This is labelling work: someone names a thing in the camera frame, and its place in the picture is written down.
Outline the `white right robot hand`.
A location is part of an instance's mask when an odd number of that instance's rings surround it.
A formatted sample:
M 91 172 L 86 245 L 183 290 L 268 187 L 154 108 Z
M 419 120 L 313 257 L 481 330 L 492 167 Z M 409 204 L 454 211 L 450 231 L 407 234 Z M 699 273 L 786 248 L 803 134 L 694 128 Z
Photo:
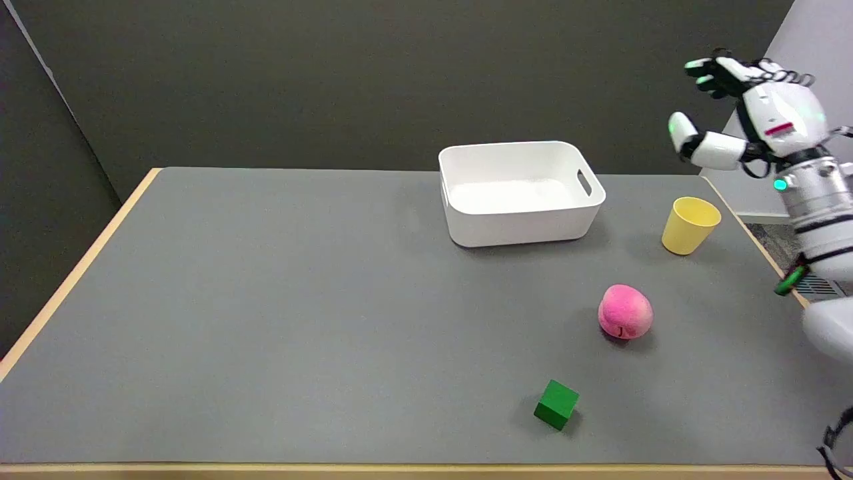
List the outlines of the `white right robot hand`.
M 743 170 L 761 179 L 771 171 L 829 156 L 826 115 L 810 86 L 811 74 L 782 68 L 768 58 L 743 63 L 725 48 L 689 61 L 685 73 L 713 99 L 731 97 L 743 139 L 700 130 L 674 112 L 668 131 L 680 160 L 719 171 Z

